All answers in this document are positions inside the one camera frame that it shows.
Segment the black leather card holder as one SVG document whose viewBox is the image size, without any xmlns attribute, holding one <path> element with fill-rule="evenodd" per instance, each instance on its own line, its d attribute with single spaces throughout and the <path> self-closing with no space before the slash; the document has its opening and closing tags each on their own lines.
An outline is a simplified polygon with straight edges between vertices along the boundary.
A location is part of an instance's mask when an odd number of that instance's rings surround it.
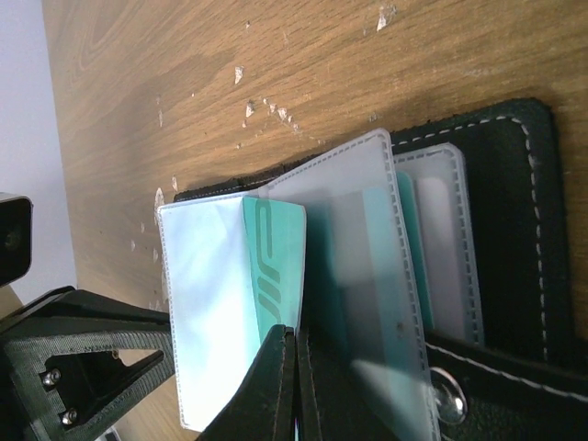
<svg viewBox="0 0 588 441">
<path fill-rule="evenodd" d="M 557 129 L 534 98 L 156 211 L 203 440 L 584 440 Z"/>
</svg>

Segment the teal vip card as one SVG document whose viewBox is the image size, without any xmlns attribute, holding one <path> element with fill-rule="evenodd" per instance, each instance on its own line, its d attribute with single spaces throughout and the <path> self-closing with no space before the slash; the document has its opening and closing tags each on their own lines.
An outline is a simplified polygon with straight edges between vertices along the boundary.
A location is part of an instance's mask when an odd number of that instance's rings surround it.
<svg viewBox="0 0 588 441">
<path fill-rule="evenodd" d="M 349 356 L 412 369 L 423 330 L 401 206 L 385 188 L 368 187 L 333 197 L 331 214 Z"/>
<path fill-rule="evenodd" d="M 243 199 L 245 240 L 259 338 L 300 323 L 306 254 L 306 210 L 265 198 Z"/>
</svg>

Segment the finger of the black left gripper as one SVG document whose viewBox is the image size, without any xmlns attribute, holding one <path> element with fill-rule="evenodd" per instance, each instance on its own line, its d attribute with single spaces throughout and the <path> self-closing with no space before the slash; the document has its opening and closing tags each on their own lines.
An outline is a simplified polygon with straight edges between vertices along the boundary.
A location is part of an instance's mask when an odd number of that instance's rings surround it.
<svg viewBox="0 0 588 441">
<path fill-rule="evenodd" d="M 168 313 L 55 289 L 1 321 L 1 437 L 95 440 L 174 373 Z"/>
</svg>

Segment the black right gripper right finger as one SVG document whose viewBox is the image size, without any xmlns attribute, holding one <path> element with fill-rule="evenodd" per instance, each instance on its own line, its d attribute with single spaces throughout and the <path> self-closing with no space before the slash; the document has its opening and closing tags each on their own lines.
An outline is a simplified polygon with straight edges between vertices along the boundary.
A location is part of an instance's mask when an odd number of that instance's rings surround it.
<svg viewBox="0 0 588 441">
<path fill-rule="evenodd" d="M 328 345 L 302 329 L 297 338 L 302 440 L 366 440 L 362 403 Z"/>
</svg>

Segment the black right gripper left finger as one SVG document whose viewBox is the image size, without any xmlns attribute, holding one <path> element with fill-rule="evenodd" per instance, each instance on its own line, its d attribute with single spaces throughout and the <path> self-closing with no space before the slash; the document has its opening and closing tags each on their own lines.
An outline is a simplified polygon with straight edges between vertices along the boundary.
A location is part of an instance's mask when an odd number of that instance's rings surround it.
<svg viewBox="0 0 588 441">
<path fill-rule="evenodd" d="M 198 438 L 293 440 L 296 362 L 294 330 L 273 326 L 238 390 Z"/>
</svg>

